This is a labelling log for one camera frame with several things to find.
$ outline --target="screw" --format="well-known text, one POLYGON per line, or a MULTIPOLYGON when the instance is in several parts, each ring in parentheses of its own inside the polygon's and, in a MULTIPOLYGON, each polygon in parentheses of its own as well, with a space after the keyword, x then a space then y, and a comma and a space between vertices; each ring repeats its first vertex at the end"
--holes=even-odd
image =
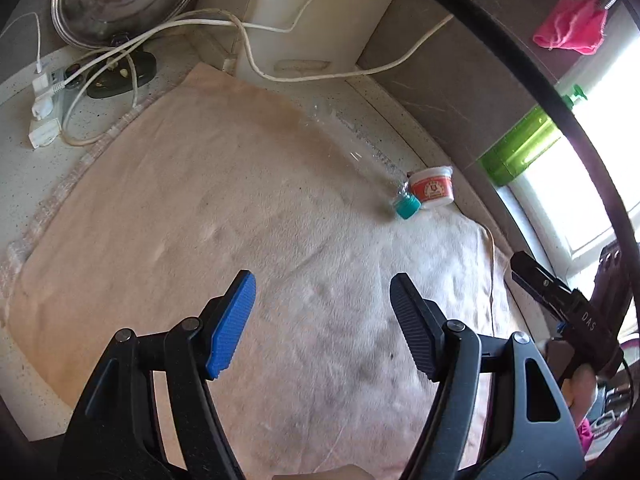
POLYGON ((516 340, 517 343, 520 343, 521 345, 526 345, 529 341, 531 341, 529 336, 524 332, 514 332, 513 338, 516 340))
POLYGON ((196 330, 197 327, 200 326, 200 320, 197 317, 187 317, 182 320, 180 326, 183 330, 191 332, 192 330, 196 330))
POLYGON ((131 338, 131 334, 132 332, 128 328, 121 328, 116 332, 116 341, 118 343, 124 343, 131 338))
POLYGON ((447 321, 447 328, 452 332, 462 332, 466 328, 466 325, 457 319, 449 319, 447 321))

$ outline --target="white and red cup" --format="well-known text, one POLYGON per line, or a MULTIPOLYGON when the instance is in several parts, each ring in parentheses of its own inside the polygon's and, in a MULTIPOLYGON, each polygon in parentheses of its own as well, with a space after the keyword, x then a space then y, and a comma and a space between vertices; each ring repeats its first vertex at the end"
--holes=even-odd
POLYGON ((431 209, 453 202, 451 166, 439 166, 416 171, 409 177, 409 188, 422 204, 422 209, 431 209))

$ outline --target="pink cloth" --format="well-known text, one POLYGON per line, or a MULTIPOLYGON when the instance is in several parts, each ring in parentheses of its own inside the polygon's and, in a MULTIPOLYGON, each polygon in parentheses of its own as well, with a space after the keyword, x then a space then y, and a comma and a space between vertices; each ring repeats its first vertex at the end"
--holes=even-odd
POLYGON ((591 447, 591 443, 593 442, 593 432, 591 431, 591 425, 585 418, 582 424, 576 429, 578 430, 578 439, 580 439, 582 451, 584 452, 584 454, 587 454, 587 451, 589 450, 589 448, 591 447))
POLYGON ((565 48, 595 54, 604 41, 607 11, 599 0, 560 0, 533 35, 543 48, 565 48))

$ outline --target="black cable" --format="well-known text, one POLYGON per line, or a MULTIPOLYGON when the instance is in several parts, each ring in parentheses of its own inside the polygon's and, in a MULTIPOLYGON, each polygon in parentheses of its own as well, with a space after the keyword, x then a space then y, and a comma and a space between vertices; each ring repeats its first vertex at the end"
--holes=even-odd
POLYGON ((622 365, 625 367, 626 376, 629 379, 629 394, 631 396, 629 399, 629 413, 631 413, 631 408, 634 406, 634 397, 636 395, 634 392, 634 378, 631 375, 631 370, 629 370, 629 365, 626 364, 626 359, 624 357, 622 358, 622 365))
POLYGON ((529 56, 519 49, 491 16, 471 0, 436 0, 478 37, 518 81, 569 140, 596 187, 620 244, 640 319, 640 253, 626 208, 597 150, 574 114, 529 56))

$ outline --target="green bottle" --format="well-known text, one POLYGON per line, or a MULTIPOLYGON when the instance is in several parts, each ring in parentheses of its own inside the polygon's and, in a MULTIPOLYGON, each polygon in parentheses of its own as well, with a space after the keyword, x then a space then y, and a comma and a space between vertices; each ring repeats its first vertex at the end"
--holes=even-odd
MULTIPOLYGON (((562 96, 569 110, 574 108, 579 99, 586 98, 578 85, 574 85, 571 95, 562 96)), ((480 158, 480 163, 496 186, 505 186, 522 174, 560 137, 562 132, 556 124, 540 106, 536 106, 480 158)))

